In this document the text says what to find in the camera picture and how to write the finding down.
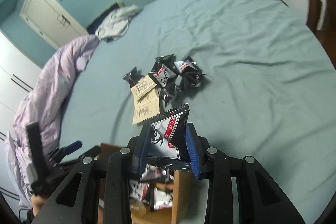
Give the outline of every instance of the metal screw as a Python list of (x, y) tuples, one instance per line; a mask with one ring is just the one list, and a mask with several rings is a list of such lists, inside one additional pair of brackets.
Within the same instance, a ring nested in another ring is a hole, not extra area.
[(124, 147), (120, 149), (120, 153), (122, 154), (128, 154), (131, 150), (128, 147)]
[(90, 162), (92, 162), (92, 158), (91, 158), (91, 157), (85, 157), (85, 158), (83, 159), (83, 163), (84, 163), (84, 164), (89, 164)]
[(214, 147), (209, 147), (207, 151), (208, 151), (209, 154), (216, 154), (217, 153), (217, 149), (214, 148)]
[(254, 163), (254, 158), (253, 158), (253, 157), (248, 156), (248, 157), (245, 158), (245, 160), (246, 160), (249, 164)]

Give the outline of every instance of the fitted sheet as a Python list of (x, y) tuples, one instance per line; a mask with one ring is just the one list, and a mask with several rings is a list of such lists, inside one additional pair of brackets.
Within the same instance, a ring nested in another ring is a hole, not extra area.
[[(228, 156), (254, 156), (307, 224), (336, 190), (336, 72), (320, 43), (279, 0), (156, 0), (124, 37), (101, 42), (74, 85), (60, 145), (126, 146), (133, 98), (122, 75), (150, 71), (154, 57), (191, 55), (202, 86), (172, 105), (190, 106), (189, 122)], [(182, 223), (204, 223), (207, 183), (194, 182)]]

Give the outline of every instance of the beige packet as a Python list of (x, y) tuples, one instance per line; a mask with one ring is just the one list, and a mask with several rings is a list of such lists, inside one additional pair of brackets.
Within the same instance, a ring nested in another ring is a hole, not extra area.
[(142, 122), (160, 114), (160, 101), (157, 89), (151, 90), (139, 101), (134, 98), (134, 115), (132, 124)]
[(156, 83), (146, 75), (135, 86), (131, 87), (131, 92), (136, 101), (156, 87)]

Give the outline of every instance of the pile of snack packets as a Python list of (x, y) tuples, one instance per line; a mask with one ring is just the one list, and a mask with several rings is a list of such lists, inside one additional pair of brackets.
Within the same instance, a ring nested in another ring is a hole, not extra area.
[(134, 97), (132, 124), (159, 114), (160, 98), (167, 105), (178, 93), (200, 86), (204, 74), (196, 62), (190, 56), (173, 62), (174, 57), (170, 54), (155, 58), (152, 71), (146, 76), (138, 74), (134, 67), (122, 77), (129, 82)]
[(171, 208), (173, 190), (169, 186), (173, 182), (173, 171), (147, 165), (139, 181), (129, 180), (129, 196), (147, 205), (150, 211)]

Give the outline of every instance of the white cloth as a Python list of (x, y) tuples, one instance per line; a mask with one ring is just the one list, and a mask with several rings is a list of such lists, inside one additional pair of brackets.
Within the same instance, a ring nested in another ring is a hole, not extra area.
[(141, 11), (142, 7), (137, 5), (126, 6), (113, 10), (99, 25), (95, 35), (100, 40), (103, 40), (104, 38), (113, 38), (114, 40), (117, 40), (126, 33), (131, 19)]

